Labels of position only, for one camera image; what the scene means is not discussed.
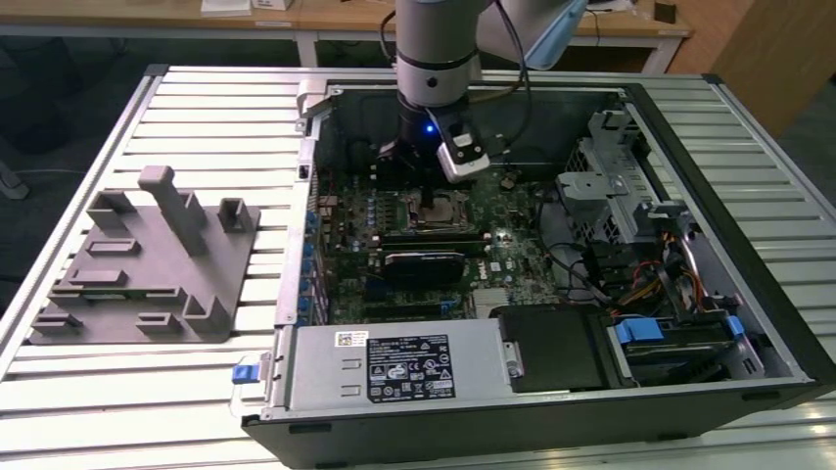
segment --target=metal bracket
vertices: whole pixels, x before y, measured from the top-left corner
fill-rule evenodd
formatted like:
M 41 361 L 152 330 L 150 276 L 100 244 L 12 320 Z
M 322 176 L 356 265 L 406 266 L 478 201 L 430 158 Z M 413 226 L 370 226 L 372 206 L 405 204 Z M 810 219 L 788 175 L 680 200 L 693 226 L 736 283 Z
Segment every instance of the metal bracket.
M 609 178 L 593 171 L 561 173 L 557 182 L 565 197 L 577 201 L 598 201 L 629 194 L 620 177 Z
M 325 80 L 302 80 L 296 94 L 298 116 L 308 119 L 330 109 L 329 96 Z
M 681 201 L 664 201 L 658 204 L 641 203 L 633 212 L 636 235 L 654 235 L 660 224 L 669 225 L 668 229 L 672 230 L 676 220 L 685 212 L 688 212 L 688 206 Z

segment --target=metal table surface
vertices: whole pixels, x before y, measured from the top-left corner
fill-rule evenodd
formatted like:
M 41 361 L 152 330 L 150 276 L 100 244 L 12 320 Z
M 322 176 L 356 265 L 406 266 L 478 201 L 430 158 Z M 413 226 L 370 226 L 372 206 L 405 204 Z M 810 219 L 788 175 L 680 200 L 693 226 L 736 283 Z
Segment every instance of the metal table surface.
M 238 428 L 230 367 L 269 348 L 296 153 L 296 96 L 328 78 L 389 70 L 172 67 L 142 78 L 90 172 L 0 321 L 0 467 L 10 469 L 282 466 Z M 488 80 L 512 80 L 490 72 Z M 836 211 L 730 96 L 698 76 L 534 73 L 533 80 L 641 82 L 809 323 L 836 353 Z M 662 181 L 670 179 L 661 169 Z M 45 293 L 92 221 L 90 194 L 136 186 L 170 165 L 201 204 L 242 197 L 262 211 L 234 336 L 220 345 L 25 346 Z M 260 391 L 241 391 L 257 412 Z M 470 457 L 385 468 L 836 468 L 836 394 L 750 415 L 698 438 Z

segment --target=blue drive latch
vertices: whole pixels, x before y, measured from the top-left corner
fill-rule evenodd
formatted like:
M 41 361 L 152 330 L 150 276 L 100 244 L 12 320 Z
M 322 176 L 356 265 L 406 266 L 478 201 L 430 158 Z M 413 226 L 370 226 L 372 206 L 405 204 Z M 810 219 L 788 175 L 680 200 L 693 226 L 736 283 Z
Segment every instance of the blue drive latch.
M 617 341 L 626 343 L 661 341 L 665 339 L 658 322 L 653 318 L 626 318 L 614 325 Z

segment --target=warning label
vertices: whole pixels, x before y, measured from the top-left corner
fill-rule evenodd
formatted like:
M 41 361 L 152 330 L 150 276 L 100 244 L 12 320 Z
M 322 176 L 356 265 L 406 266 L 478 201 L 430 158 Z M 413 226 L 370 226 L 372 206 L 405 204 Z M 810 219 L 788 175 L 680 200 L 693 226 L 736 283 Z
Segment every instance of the warning label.
M 365 345 L 370 402 L 456 397 L 446 335 L 369 338 Z

